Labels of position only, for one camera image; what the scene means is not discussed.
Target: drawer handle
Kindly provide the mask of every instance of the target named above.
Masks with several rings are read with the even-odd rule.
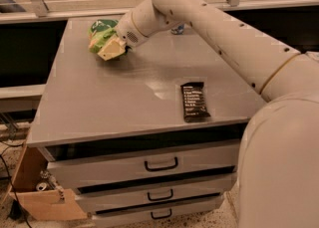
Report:
[[[170,195],[169,195],[169,196],[165,196],[165,197],[161,197],[161,198],[156,198],[156,199],[151,198],[151,194],[148,192],[148,199],[149,199],[149,201],[169,200],[169,199],[171,199],[171,198],[173,198],[173,191],[172,191],[172,189],[170,190]]]
[[[146,167],[146,170],[149,172],[155,172],[155,171],[163,171],[163,170],[169,170],[174,169],[178,167],[178,159],[177,157],[174,158],[175,164],[169,167],[162,167],[162,168],[149,168],[149,163],[147,161],[144,162],[144,166]]]
[[[151,218],[153,220],[159,220],[159,219],[164,219],[164,218],[168,218],[171,216],[171,209],[169,209],[169,214],[166,216],[154,216],[153,213],[151,212]]]

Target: black packet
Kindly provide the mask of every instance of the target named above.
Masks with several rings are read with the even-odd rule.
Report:
[[[202,121],[210,116],[207,111],[203,82],[189,82],[180,86],[183,103],[183,119],[186,122]]]

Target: cardboard box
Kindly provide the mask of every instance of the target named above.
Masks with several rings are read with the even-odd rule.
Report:
[[[61,200],[57,190],[36,191],[36,185],[41,179],[40,171],[46,167],[47,160],[37,148],[23,148],[12,177],[22,207],[36,220],[87,219],[87,213],[77,204],[71,189],[65,189],[65,200]],[[8,194],[16,198],[11,186]]]

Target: power cord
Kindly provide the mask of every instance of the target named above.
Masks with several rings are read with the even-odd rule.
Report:
[[[29,221],[28,221],[28,218],[27,218],[27,215],[26,215],[26,212],[25,210],[23,209],[23,207],[21,206],[20,204],[20,201],[19,201],[19,198],[18,198],[18,195],[17,195],[17,191],[16,191],[16,188],[14,187],[13,183],[12,183],[12,180],[11,180],[11,175],[10,175],[10,171],[9,171],[9,167],[5,161],[5,159],[3,158],[3,154],[11,147],[20,147],[20,146],[23,146],[24,143],[21,143],[21,144],[9,144],[9,143],[6,143],[4,141],[0,141],[1,143],[7,145],[7,147],[1,152],[0,154],[0,159],[2,160],[3,164],[4,164],[4,167],[7,171],[7,174],[8,174],[8,180],[9,180],[9,183],[12,187],[12,191],[15,195],[15,200],[13,201],[13,204],[12,204],[12,208],[11,208],[11,211],[10,211],[10,214],[8,217],[11,217],[13,219],[18,219],[20,216],[21,216],[21,213],[23,215],[23,218],[24,218],[24,221],[26,222],[26,224],[28,225],[29,228],[32,228],[32,226],[30,225]]]

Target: green packet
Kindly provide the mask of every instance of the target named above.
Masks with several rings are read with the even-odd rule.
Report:
[[[107,41],[117,33],[114,28],[118,23],[118,20],[97,20],[89,29],[89,51],[99,53]]]

